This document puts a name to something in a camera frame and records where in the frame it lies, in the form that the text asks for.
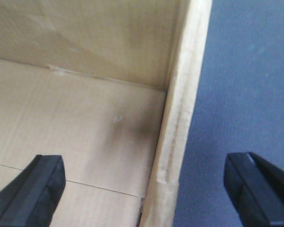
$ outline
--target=black plastic tip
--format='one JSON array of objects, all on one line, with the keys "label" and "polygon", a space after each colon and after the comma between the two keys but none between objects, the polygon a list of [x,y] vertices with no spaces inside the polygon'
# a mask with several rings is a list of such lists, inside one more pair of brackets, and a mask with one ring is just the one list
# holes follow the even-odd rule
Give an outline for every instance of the black plastic tip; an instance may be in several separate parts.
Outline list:
[{"label": "black plastic tip", "polygon": [[254,153],[230,153],[224,186],[244,227],[284,227],[283,170]]},{"label": "black plastic tip", "polygon": [[0,227],[48,227],[64,188],[62,157],[37,155],[0,192]]}]

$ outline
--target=cardboard wall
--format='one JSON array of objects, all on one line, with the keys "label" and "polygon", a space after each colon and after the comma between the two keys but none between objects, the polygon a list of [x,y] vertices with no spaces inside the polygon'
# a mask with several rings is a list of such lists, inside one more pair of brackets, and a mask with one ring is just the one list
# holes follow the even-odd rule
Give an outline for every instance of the cardboard wall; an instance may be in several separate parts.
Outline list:
[{"label": "cardboard wall", "polygon": [[165,104],[140,227],[171,227],[188,129],[194,111],[212,0],[191,0]]},{"label": "cardboard wall", "polygon": [[167,89],[180,2],[0,0],[0,58]]}]

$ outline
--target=folded cardboard edge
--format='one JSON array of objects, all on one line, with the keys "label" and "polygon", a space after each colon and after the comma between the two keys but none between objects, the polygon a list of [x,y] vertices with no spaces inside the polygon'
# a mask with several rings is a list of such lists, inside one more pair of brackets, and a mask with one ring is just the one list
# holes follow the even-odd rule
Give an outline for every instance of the folded cardboard edge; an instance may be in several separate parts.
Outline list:
[{"label": "folded cardboard edge", "polygon": [[212,0],[191,0],[173,63],[162,128],[140,227],[170,227],[195,106]]}]

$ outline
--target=cardboard bottom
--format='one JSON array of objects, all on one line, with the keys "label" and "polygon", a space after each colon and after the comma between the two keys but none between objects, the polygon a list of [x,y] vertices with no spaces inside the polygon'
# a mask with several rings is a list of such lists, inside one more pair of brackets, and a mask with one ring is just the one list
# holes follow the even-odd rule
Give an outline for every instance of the cardboard bottom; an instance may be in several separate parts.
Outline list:
[{"label": "cardboard bottom", "polygon": [[0,60],[0,189],[36,154],[62,155],[51,227],[135,227],[165,92]]}]

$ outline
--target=blue fabric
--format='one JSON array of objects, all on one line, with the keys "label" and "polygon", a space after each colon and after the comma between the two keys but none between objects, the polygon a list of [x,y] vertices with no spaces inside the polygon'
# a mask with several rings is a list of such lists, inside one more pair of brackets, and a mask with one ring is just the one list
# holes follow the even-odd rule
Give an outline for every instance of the blue fabric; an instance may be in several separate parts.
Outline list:
[{"label": "blue fabric", "polygon": [[284,170],[284,0],[214,0],[173,227],[242,227],[229,152]]}]

